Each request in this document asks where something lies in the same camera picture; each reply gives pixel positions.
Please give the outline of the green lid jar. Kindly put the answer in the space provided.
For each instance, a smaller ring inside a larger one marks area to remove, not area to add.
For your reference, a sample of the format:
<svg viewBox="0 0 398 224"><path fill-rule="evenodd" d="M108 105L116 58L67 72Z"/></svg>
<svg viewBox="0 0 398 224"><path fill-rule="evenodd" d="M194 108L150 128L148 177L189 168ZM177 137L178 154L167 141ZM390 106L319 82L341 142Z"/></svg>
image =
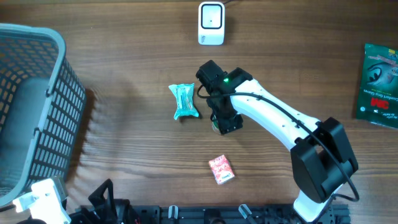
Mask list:
<svg viewBox="0 0 398 224"><path fill-rule="evenodd" d="M221 134L220 129L218 127L218 123L216 121L212 122L213 131L217 134Z"/></svg>

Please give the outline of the red orange small carton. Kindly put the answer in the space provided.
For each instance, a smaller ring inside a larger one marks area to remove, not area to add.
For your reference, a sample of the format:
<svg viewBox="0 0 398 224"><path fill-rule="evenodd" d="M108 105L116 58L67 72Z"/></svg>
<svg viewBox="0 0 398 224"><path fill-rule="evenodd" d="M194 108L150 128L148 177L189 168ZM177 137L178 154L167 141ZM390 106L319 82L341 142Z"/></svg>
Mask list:
<svg viewBox="0 0 398 224"><path fill-rule="evenodd" d="M224 184L235 177L229 160L224 154L210 160L208 163L218 185Z"/></svg>

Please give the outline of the light blue packet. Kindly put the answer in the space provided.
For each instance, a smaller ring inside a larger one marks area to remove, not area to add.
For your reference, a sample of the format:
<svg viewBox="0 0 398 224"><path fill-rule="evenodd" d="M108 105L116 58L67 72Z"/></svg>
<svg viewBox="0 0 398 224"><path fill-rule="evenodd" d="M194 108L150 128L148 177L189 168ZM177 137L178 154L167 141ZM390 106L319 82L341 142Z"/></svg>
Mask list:
<svg viewBox="0 0 398 224"><path fill-rule="evenodd" d="M169 85L169 90L176 98L177 109L174 114L174 120L181 116L199 117L199 112L193 104L193 92L195 84Z"/></svg>

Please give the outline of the green 3M gloves packet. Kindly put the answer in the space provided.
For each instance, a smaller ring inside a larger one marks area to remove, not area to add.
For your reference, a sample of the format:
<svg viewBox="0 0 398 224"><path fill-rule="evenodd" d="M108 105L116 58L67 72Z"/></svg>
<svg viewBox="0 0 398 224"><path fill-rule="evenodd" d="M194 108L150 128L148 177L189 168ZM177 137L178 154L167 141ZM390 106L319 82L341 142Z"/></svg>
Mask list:
<svg viewBox="0 0 398 224"><path fill-rule="evenodd" d="M397 50L364 45L356 118L397 128Z"/></svg>

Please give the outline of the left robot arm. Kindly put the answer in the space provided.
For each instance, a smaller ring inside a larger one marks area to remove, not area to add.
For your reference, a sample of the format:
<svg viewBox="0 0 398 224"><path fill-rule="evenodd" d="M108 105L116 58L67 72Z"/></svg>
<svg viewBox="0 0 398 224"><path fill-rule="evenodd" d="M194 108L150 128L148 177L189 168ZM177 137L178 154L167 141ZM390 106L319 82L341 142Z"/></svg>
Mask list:
<svg viewBox="0 0 398 224"><path fill-rule="evenodd" d="M30 211L25 223L84 224L120 223L139 224L141 219L129 200L115 199L113 183L105 180L89 197L90 207L76 212L66 211L67 191L63 179L51 177L32 184L31 191L12 201L16 212Z"/></svg>

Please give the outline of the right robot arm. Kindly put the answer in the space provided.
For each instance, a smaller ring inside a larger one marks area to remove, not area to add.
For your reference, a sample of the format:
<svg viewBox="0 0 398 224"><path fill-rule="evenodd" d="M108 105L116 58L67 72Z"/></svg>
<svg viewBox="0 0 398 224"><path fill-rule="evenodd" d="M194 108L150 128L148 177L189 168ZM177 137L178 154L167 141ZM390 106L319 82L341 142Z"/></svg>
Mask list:
<svg viewBox="0 0 398 224"><path fill-rule="evenodd" d="M320 121L279 100L242 68L223 71L209 60L196 78L207 94L213 126L227 134L243 126L243 116L260 124L290 152L294 181L300 189L293 203L296 214L305 222L318 220L339 189L348 184L357 202L359 194L351 176L358 162L343 125L335 118Z"/></svg>

